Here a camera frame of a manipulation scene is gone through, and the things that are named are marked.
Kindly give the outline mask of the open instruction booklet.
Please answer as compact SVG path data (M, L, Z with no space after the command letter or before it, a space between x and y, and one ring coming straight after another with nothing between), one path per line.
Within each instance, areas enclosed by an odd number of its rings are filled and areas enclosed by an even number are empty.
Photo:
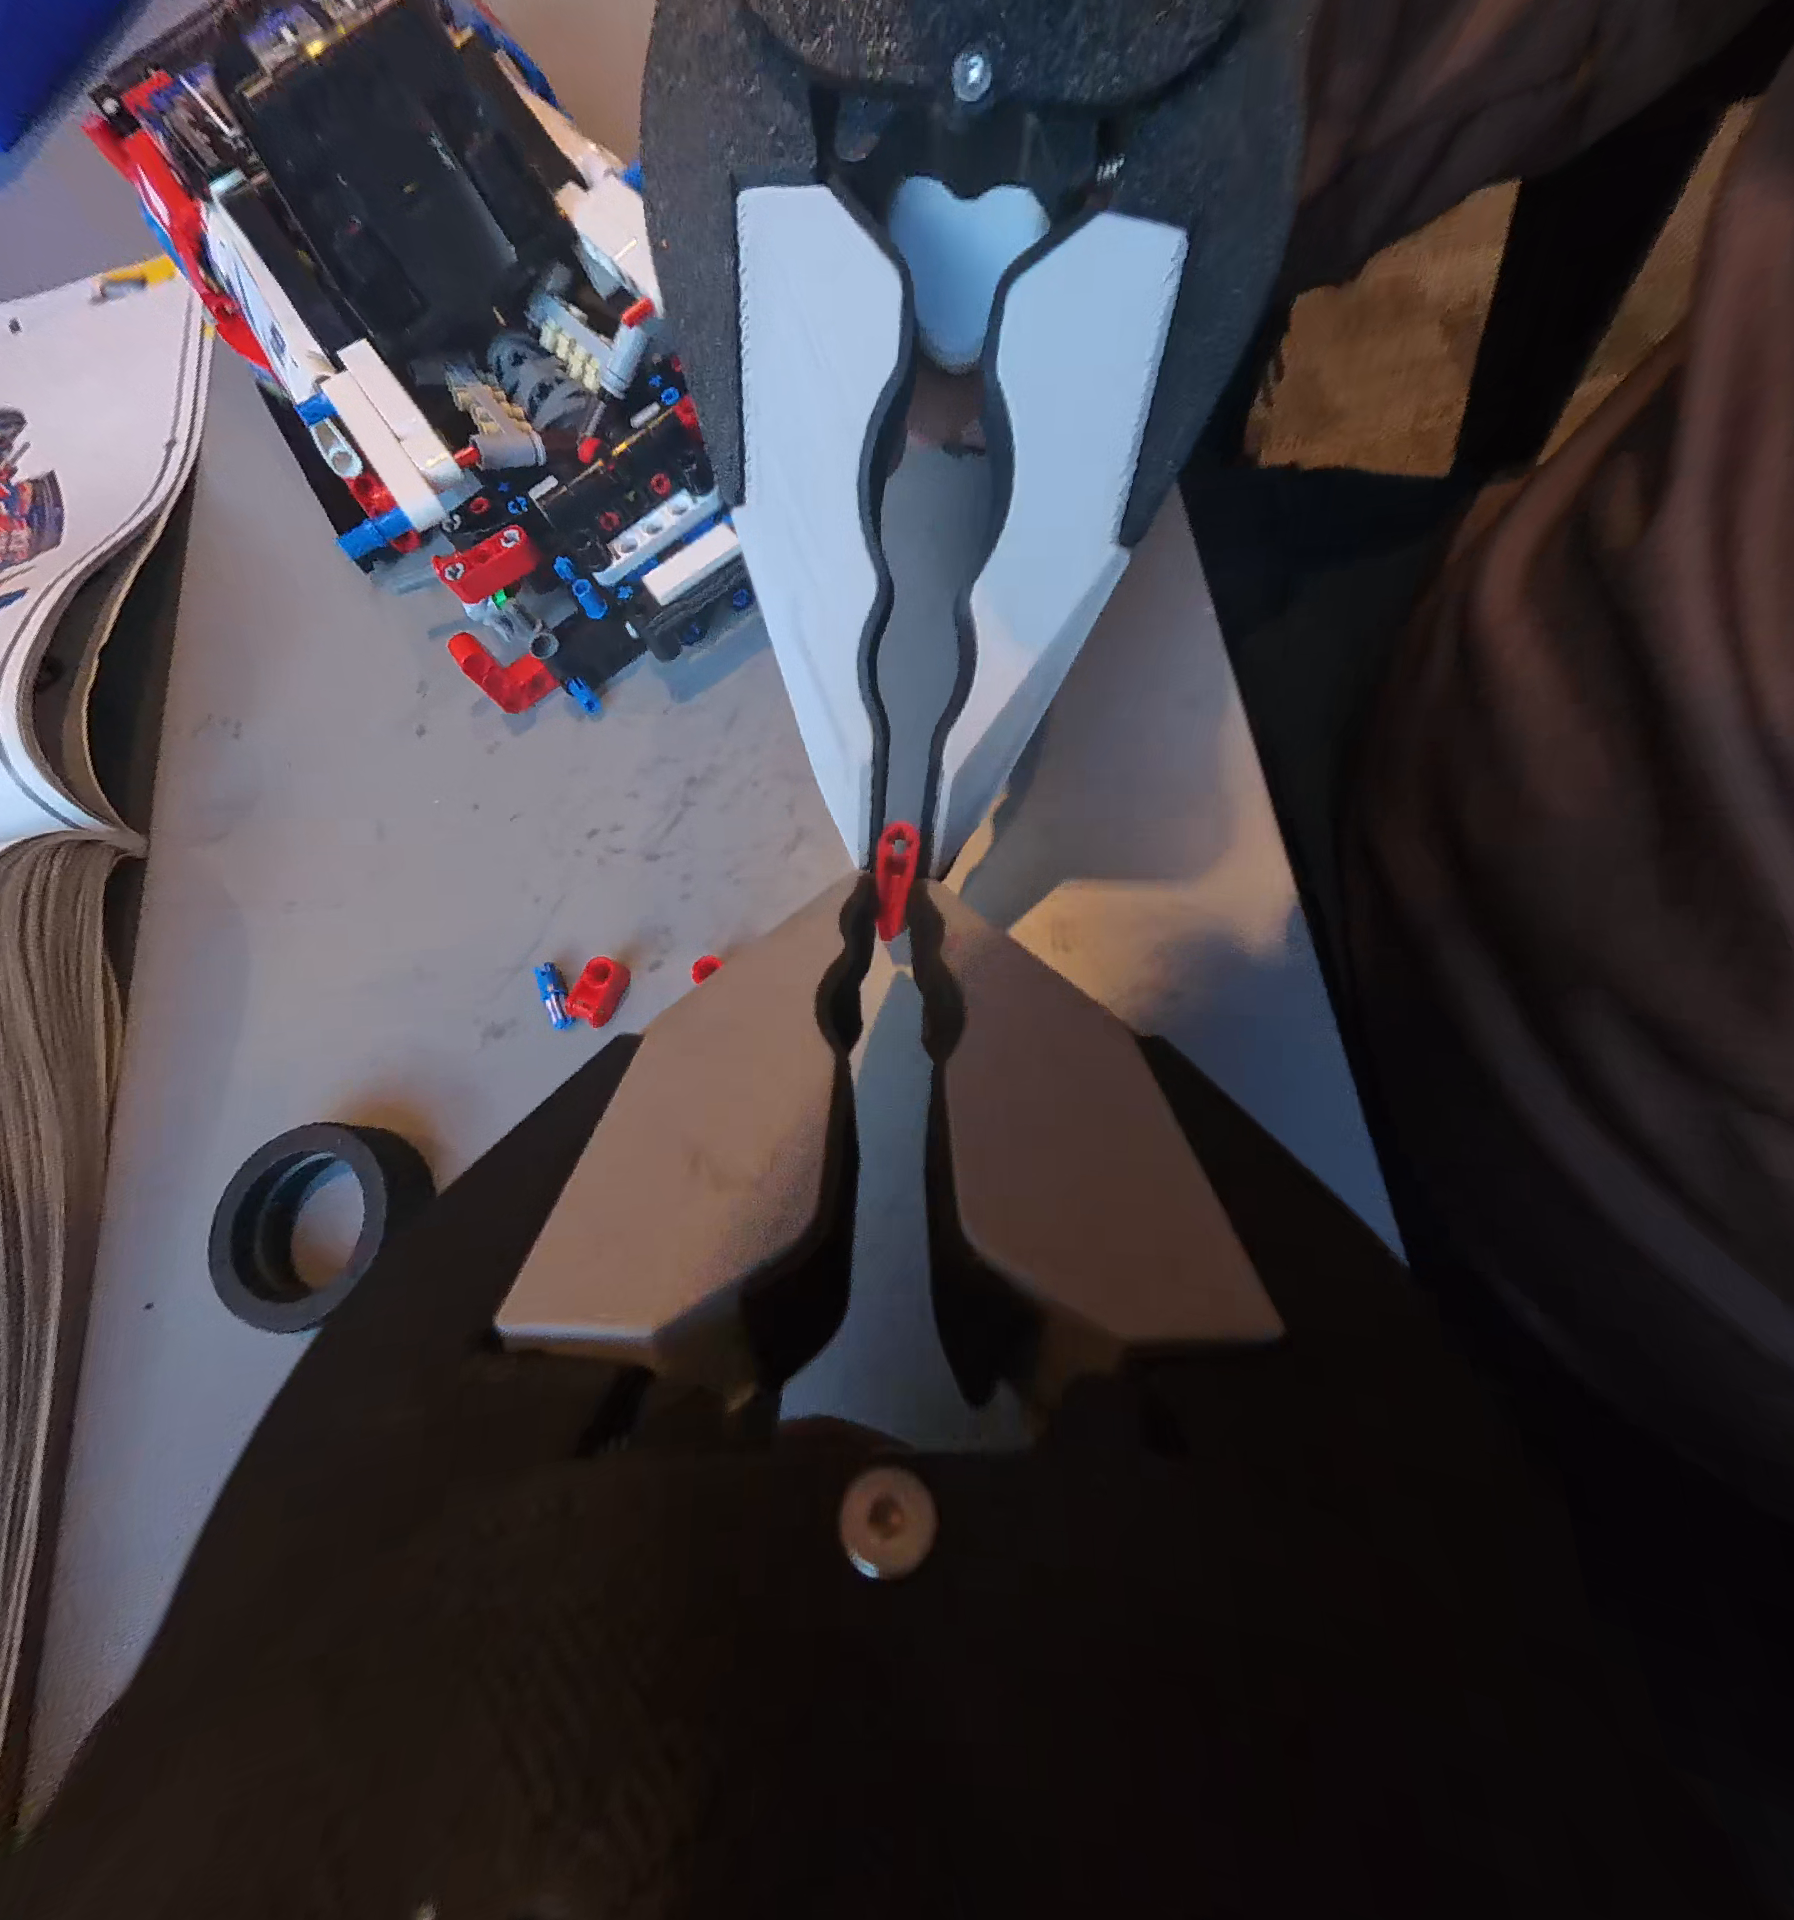
M203 443L210 327L170 266L0 300L0 1838L15 1821L96 1268L143 852L91 686Z

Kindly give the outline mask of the toy brick race car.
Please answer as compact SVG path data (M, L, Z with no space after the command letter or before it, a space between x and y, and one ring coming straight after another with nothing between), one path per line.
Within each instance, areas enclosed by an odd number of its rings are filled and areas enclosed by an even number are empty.
M208 2L90 103L337 549L434 579L491 707L598 715L745 619L641 166L486 5Z

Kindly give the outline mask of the black rubber tyre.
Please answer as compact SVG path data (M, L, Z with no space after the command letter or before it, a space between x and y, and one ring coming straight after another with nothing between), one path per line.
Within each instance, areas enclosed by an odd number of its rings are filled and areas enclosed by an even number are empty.
M310 1285L295 1263L295 1224L312 1189L337 1175L358 1187L358 1236L337 1276ZM255 1333L310 1333L358 1291L383 1244L415 1224L433 1199L427 1157L394 1130L316 1120L266 1138L210 1212L213 1297Z

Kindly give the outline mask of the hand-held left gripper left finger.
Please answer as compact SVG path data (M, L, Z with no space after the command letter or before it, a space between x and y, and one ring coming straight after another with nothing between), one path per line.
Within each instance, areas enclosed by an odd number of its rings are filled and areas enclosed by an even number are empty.
M643 1029L495 1312L503 1350L741 1403L835 1339L872 949L872 880L839 880Z

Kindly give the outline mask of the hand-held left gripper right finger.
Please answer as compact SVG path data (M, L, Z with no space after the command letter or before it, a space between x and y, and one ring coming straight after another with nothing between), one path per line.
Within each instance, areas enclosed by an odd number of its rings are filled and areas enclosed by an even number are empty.
M1285 1339L1122 1019L941 884L912 892L912 974L933 1317L967 1403Z

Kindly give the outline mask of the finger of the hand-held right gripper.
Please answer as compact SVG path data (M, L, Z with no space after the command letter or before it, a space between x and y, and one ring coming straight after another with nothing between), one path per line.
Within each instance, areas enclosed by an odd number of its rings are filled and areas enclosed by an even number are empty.
M736 533L815 789L848 858L869 861L888 767L872 686L890 607L880 489L908 395L908 278L829 184L741 187L736 245Z
M1128 565L1122 516L1185 270L1176 223L1084 211L1005 267L979 348L991 518L957 594L929 746L929 868L1002 796Z

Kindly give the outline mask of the grey desk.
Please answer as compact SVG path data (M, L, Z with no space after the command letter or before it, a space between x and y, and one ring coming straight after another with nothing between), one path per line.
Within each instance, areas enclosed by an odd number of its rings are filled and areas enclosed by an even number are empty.
M21 1812L127 1685L197 1530L307 1336L218 1306L218 1193L261 1138L383 1124L441 1183L576 1072L535 960L629 960L629 1019L778 923L847 855L757 622L604 719L501 719L443 656L433 588L371 588L230 352L175 555L181 598L69 1429ZM1401 1250L1194 531L1128 564L1005 820L957 884L1133 1026L1167 1036Z

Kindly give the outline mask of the person's brown shirt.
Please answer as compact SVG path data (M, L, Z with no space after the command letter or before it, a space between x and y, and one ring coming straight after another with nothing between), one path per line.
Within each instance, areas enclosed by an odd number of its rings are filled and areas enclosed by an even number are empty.
M1462 524L1340 864L1440 1256L1794 1525L1794 54L1677 325Z

